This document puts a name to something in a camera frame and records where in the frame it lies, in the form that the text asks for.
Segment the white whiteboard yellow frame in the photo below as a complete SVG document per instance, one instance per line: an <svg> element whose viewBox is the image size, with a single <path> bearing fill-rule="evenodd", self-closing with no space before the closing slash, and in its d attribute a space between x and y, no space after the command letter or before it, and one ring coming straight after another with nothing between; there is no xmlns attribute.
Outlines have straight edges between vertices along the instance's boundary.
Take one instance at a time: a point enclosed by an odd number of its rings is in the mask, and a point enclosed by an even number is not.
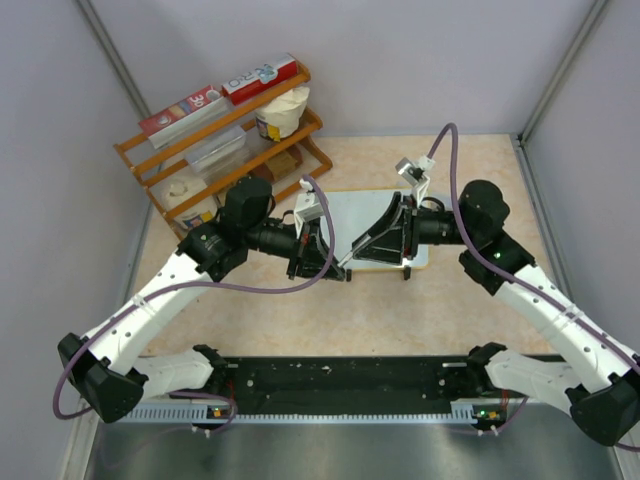
<svg viewBox="0 0 640 480"><path fill-rule="evenodd" d="M365 233L383 215L395 192L396 189L375 189L325 193L336 236L334 255L337 260L342 260L351 250L352 242ZM424 269L428 264L429 248L420 246L416 256L412 260L404 260L401 265L351 259L345 264L345 268L354 273L392 270L402 272L404 267Z"/></svg>

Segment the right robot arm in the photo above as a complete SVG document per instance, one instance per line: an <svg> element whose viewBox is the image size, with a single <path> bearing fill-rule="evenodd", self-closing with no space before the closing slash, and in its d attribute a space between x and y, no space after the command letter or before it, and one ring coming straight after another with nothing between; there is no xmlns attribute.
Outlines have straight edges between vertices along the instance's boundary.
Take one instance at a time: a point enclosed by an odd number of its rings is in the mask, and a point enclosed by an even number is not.
<svg viewBox="0 0 640 480"><path fill-rule="evenodd" d="M523 315L562 357L546 363L489 343L466 359L467 384L534 398L567 414L589 438L617 446L639 422L639 355L572 303L504 229L510 208L486 180L468 183L450 209L394 193L384 214L352 244L358 260L398 265L420 245L462 245L464 272Z"/></svg>

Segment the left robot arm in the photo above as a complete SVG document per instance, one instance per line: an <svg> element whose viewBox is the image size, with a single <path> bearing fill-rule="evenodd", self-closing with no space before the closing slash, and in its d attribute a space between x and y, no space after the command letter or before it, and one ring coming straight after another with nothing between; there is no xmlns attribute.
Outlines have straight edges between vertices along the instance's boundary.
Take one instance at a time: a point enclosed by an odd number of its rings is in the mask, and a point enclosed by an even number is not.
<svg viewBox="0 0 640 480"><path fill-rule="evenodd" d="M117 312L83 335L63 337L57 345L63 371L54 387L54 416L71 420L80 415L61 409L66 384L106 423L122 419L143 400L165 394L199 390L216 396L227 382L225 370L216 364L216 350L197 345L169 356L142 354L182 309L212 289L286 295L322 279L343 280L326 193L309 175L300 184L303 191L293 209L294 221L287 224L271 215L275 197L266 180L240 179L214 217L190 230L160 271ZM286 260L286 275L295 285L267 288L226 282L252 251Z"/></svg>

